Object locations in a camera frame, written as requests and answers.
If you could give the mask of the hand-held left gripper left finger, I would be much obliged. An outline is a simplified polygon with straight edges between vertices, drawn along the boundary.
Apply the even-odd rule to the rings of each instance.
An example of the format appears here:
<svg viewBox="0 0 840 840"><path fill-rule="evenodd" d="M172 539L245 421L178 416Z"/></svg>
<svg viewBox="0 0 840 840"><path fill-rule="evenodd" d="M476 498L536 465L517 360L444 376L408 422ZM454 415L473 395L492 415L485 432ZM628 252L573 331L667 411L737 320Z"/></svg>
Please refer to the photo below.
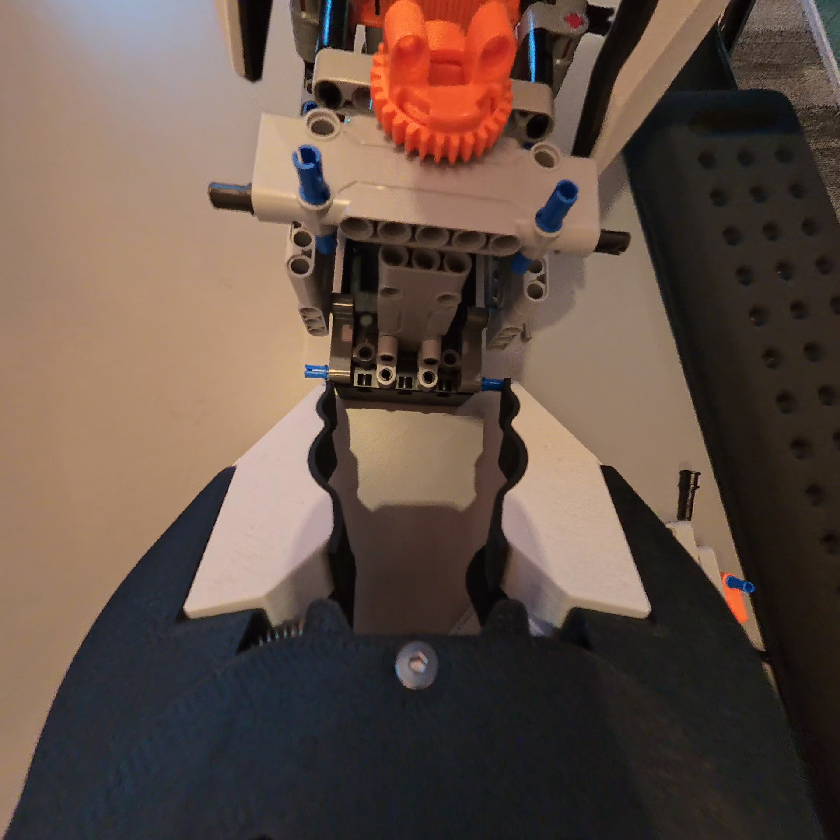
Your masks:
<svg viewBox="0 0 840 840"><path fill-rule="evenodd" d="M271 621L331 597L353 620L355 561L340 499L334 391L312 391L235 465L192 588L190 618L259 609Z"/></svg>

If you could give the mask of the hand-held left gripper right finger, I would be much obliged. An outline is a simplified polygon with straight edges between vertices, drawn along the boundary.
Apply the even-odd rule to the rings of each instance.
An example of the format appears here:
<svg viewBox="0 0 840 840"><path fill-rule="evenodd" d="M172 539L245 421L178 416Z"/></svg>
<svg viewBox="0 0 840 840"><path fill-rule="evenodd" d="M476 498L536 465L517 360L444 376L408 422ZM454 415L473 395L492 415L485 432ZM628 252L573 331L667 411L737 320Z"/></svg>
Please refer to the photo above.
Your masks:
<svg viewBox="0 0 840 840"><path fill-rule="evenodd" d="M489 528L489 598L534 621L581 607L646 618L650 603L602 464L520 384L500 392L505 480Z"/></svg>

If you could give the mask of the orange gear frame assembly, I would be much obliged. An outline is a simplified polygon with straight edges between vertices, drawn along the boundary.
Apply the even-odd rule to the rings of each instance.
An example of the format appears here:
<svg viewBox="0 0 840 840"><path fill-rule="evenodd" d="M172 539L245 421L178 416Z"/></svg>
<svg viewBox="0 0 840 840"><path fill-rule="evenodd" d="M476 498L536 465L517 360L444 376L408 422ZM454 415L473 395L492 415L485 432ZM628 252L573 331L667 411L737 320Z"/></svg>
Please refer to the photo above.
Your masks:
<svg viewBox="0 0 840 840"><path fill-rule="evenodd" d="M459 404L549 299L549 257L621 255L601 227L587 92L573 153L551 142L592 2L289 2L301 114L264 114L245 185L211 204L288 225L286 272L309 364L338 397Z"/></svg>

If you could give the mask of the black studded panel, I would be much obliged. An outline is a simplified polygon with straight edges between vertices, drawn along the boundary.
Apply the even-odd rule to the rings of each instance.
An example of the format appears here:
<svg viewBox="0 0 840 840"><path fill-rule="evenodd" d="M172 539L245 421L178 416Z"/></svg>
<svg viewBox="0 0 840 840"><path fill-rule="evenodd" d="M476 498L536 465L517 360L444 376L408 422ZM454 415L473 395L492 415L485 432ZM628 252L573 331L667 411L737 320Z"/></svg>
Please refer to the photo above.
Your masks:
<svg viewBox="0 0 840 840"><path fill-rule="evenodd" d="M668 94L625 155L782 695L837 800L837 219L776 91Z"/></svg>

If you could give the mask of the small orange block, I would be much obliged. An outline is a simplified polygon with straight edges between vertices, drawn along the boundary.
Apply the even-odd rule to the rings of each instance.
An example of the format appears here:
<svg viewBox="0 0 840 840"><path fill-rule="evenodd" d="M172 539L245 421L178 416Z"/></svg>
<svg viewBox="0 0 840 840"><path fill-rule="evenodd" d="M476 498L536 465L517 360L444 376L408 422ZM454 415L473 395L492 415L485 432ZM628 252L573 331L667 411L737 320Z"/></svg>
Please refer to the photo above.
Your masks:
<svg viewBox="0 0 840 840"><path fill-rule="evenodd" d="M721 586L731 614L739 624L745 624L749 620L745 596L755 593L755 585L733 574L721 573Z"/></svg>

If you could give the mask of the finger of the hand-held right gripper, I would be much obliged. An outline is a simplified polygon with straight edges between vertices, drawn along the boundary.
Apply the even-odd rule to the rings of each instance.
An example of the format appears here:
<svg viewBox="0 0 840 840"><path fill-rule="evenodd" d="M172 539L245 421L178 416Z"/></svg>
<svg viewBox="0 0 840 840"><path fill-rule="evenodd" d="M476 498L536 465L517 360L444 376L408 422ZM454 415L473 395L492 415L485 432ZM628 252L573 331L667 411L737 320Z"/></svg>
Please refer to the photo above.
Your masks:
<svg viewBox="0 0 840 840"><path fill-rule="evenodd" d="M727 7L725 1L622 1L595 61L574 156L609 165Z"/></svg>
<svg viewBox="0 0 840 840"><path fill-rule="evenodd" d="M258 82L263 76L272 1L230 2L230 57L239 76Z"/></svg>

